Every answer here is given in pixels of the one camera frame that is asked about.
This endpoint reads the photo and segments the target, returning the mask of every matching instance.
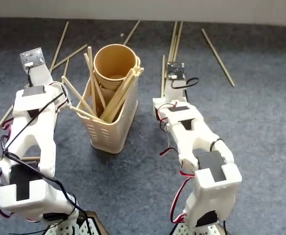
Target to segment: robotic arm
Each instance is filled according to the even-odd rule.
[[[77,225],[79,207],[75,197],[63,189],[55,189],[46,181],[55,175],[54,127],[58,111],[70,105],[68,92],[62,83],[53,81],[40,48],[20,56],[30,86],[16,93],[13,124],[7,142],[3,143],[1,139],[0,169],[8,185],[0,187],[0,208],[53,225],[54,229],[62,231],[57,234],[77,235],[80,234]],[[28,165],[41,174],[17,161],[22,162],[27,150],[34,145],[41,150],[40,163]],[[93,232],[98,234],[95,226]]]
[[[168,63],[165,96],[154,98],[153,105],[157,119],[166,121],[166,131],[176,142],[180,164],[195,174],[194,189],[183,214],[185,224],[190,231],[210,234],[212,225],[229,216],[242,176],[230,149],[210,130],[197,108],[186,101],[183,90],[187,82],[181,68],[184,64]],[[205,153],[195,155],[195,149]]]

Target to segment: white wall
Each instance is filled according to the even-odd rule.
[[[0,17],[286,25],[286,0],[0,0]]]

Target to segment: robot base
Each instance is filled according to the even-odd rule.
[[[190,231],[185,223],[179,223],[174,226],[170,235],[225,235],[221,225],[212,225],[198,232]]]
[[[108,235],[108,232],[98,220],[96,213],[87,211],[91,235]],[[86,221],[78,225],[76,221],[64,221],[56,227],[48,229],[43,235],[89,235]]]

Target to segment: plastic basket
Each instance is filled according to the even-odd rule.
[[[138,105],[137,89],[138,89],[138,82],[133,84],[133,86],[130,88],[127,97],[125,99],[125,102],[121,107],[119,115],[117,116],[116,120],[113,123],[105,123],[103,121],[98,121],[83,116],[81,114],[77,114],[81,118],[85,127],[87,128],[91,145],[94,148],[113,154],[121,152],[126,137],[128,135],[131,123],[134,119],[134,115]],[[108,94],[109,92],[111,91],[102,89],[104,97],[105,94]],[[83,93],[83,99],[89,100],[90,97],[91,97],[91,88],[89,79]],[[84,105],[81,102],[79,102],[77,108],[85,110]]]

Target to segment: cup rim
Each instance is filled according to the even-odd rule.
[[[137,60],[137,56],[136,56],[135,52],[134,52],[131,48],[129,48],[129,47],[127,47],[126,45],[123,45],[123,44],[109,44],[109,45],[104,46],[103,48],[101,48],[101,49],[96,53],[96,55],[95,55],[95,57],[94,57],[94,66],[93,66],[95,72],[96,72],[97,74],[100,74],[100,75],[101,75],[102,77],[104,77],[104,79],[107,80],[107,81],[120,82],[120,81],[123,81],[123,80],[124,80],[124,77],[123,77],[123,78],[117,78],[117,79],[108,78],[108,77],[106,77],[106,76],[103,76],[100,72],[98,72],[97,67],[95,66],[95,61],[96,61],[96,58],[97,58],[97,55],[99,54],[99,52],[100,52],[101,50],[103,50],[103,49],[105,49],[105,48],[107,48],[107,47],[111,47],[111,46],[122,46],[122,47],[125,47],[125,48],[129,49],[129,50],[133,53],[133,55],[135,56],[136,60]]]

